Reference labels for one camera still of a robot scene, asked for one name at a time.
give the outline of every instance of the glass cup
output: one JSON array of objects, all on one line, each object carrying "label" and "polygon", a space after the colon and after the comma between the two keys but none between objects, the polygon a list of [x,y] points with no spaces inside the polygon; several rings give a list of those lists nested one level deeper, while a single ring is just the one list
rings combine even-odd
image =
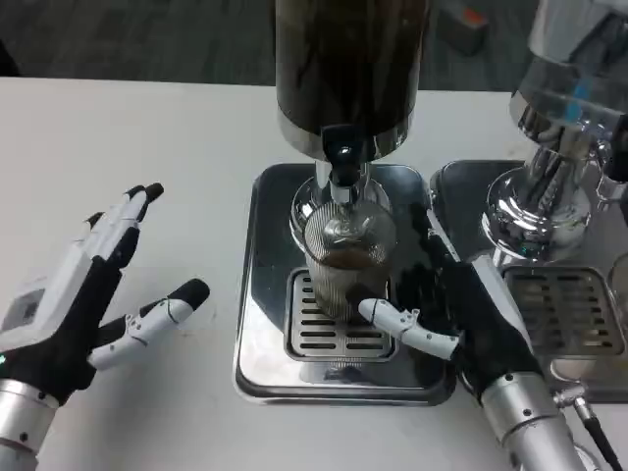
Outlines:
[{"label": "glass cup", "polygon": [[357,284],[386,297],[396,226],[380,205],[327,203],[308,218],[304,242],[314,296],[329,317],[356,315],[345,296]]}]

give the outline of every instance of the robotic hand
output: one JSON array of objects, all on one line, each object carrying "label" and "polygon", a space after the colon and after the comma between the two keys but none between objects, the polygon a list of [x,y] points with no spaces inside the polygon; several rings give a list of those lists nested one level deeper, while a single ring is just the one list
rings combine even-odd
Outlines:
[{"label": "robotic hand", "polygon": [[364,286],[351,289],[347,300],[399,341],[456,366],[513,467],[588,469],[559,410],[574,405],[613,471],[620,471],[583,388],[550,393],[521,314],[492,259],[482,255],[471,263],[460,261],[434,213],[416,205],[413,214],[431,267],[415,267],[406,275],[403,284],[410,284],[415,295],[402,302],[421,305],[421,310],[397,308]]},{"label": "robotic hand", "polygon": [[184,321],[209,296],[190,280],[134,314],[100,326],[135,252],[154,183],[85,221],[53,275],[25,287],[0,315],[0,469],[33,470],[56,409],[97,370],[117,365]]}]

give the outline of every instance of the coffee machine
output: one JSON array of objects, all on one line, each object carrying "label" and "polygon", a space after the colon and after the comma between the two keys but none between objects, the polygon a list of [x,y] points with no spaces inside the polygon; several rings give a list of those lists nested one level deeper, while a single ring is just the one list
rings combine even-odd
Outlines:
[{"label": "coffee machine", "polygon": [[453,391],[451,368],[359,316],[325,315],[303,252],[316,208],[366,199],[396,223],[390,299],[424,257],[409,208],[429,206],[427,184],[410,168],[372,163],[408,134],[427,2],[275,0],[272,12],[280,128],[313,161],[269,168],[253,188],[235,383],[265,402],[440,403]]},{"label": "coffee machine", "polygon": [[628,2],[542,0],[510,116],[526,162],[449,164],[435,211],[463,258],[490,252],[555,389],[628,400]]}]

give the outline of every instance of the orange object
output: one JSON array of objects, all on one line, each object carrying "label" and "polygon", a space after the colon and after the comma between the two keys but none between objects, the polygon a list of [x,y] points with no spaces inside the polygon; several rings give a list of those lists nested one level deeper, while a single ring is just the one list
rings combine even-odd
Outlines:
[{"label": "orange object", "polygon": [[484,17],[478,12],[471,10],[470,8],[464,9],[464,19],[474,25],[480,25],[485,22]]}]

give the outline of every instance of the coffee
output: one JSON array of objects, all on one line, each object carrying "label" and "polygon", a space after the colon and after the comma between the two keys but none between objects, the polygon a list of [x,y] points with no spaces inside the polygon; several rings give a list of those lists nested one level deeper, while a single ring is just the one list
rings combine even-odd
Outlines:
[{"label": "coffee", "polygon": [[341,270],[366,270],[378,266],[367,252],[356,248],[332,252],[321,263]]},{"label": "coffee", "polygon": [[277,96],[303,130],[405,120],[418,87],[427,0],[276,0]]}]

